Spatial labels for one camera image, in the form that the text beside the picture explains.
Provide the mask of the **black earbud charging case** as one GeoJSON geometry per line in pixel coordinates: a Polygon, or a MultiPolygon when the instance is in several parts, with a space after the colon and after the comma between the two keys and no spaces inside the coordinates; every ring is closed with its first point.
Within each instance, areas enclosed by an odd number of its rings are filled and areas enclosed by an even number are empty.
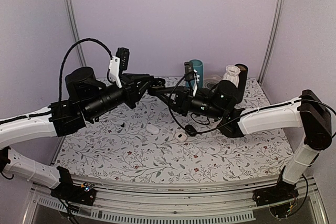
{"type": "Polygon", "coordinates": [[[150,88],[165,88],[166,81],[163,78],[154,78],[151,82],[150,88]]]}

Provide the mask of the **white earbud charging case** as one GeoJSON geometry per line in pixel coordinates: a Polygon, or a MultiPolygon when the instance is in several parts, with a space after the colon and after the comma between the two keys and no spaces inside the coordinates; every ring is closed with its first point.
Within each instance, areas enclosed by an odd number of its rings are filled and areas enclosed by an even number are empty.
{"type": "Polygon", "coordinates": [[[148,124],[146,126],[146,130],[153,135],[157,135],[160,132],[160,129],[158,127],[156,127],[155,125],[152,125],[152,124],[148,124]]]}

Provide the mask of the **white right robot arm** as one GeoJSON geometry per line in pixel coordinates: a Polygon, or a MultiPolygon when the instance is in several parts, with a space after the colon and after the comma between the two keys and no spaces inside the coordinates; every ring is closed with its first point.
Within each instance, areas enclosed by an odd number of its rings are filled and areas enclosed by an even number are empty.
{"type": "Polygon", "coordinates": [[[213,89],[194,89],[177,85],[167,88],[165,80],[155,78],[148,94],[163,101],[170,110],[186,116],[189,112],[217,119],[216,129],[224,136],[239,138],[255,132],[279,128],[304,128],[303,142],[279,176],[278,185],[271,190],[276,201],[291,194],[312,161],[331,145],[331,114],[311,90],[284,103],[255,109],[237,109],[244,87],[222,80],[213,89]]]}

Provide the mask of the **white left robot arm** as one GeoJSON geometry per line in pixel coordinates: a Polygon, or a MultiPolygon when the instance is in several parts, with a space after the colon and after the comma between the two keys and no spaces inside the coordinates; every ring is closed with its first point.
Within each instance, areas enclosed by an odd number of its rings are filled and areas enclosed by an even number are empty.
{"type": "Polygon", "coordinates": [[[45,137],[63,137],[94,124],[99,117],[126,104],[134,109],[154,80],[149,74],[124,73],[109,86],[95,77],[91,67],[81,67],[65,77],[68,100],[58,101],[32,114],[1,121],[1,172],[56,189],[67,200],[78,195],[70,172],[22,156],[12,146],[45,137]]]}

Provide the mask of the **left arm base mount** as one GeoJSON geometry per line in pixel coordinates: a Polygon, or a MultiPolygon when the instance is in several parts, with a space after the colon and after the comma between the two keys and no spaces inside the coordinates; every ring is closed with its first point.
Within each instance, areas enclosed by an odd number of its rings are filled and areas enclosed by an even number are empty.
{"type": "Polygon", "coordinates": [[[69,170],[58,166],[57,171],[60,175],[60,184],[55,189],[51,189],[51,196],[66,202],[93,206],[97,194],[94,184],[84,182],[81,185],[75,185],[69,170]]]}

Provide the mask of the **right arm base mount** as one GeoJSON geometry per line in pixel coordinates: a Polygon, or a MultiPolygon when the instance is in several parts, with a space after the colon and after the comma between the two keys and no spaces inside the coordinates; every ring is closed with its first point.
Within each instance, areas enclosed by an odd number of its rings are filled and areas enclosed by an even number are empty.
{"type": "Polygon", "coordinates": [[[277,183],[274,186],[256,189],[253,191],[253,201],[256,202],[257,206],[274,204],[299,196],[296,184],[289,184],[284,181],[283,174],[285,168],[286,167],[282,169],[277,183]]]}

